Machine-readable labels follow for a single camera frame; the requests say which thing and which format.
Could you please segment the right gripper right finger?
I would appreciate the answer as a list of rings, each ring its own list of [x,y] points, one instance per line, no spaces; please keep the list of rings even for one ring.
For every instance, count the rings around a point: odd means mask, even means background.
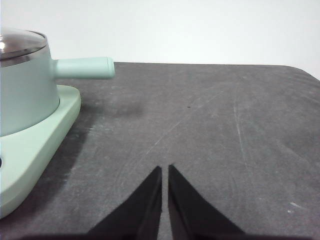
[[[168,166],[168,210],[174,240],[310,240],[308,236],[249,234],[206,201]]]

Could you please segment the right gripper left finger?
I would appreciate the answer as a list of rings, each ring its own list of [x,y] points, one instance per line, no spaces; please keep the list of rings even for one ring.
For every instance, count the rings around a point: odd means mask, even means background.
[[[162,213],[162,169],[155,167],[121,205],[83,234],[29,235],[27,240],[156,240]]]

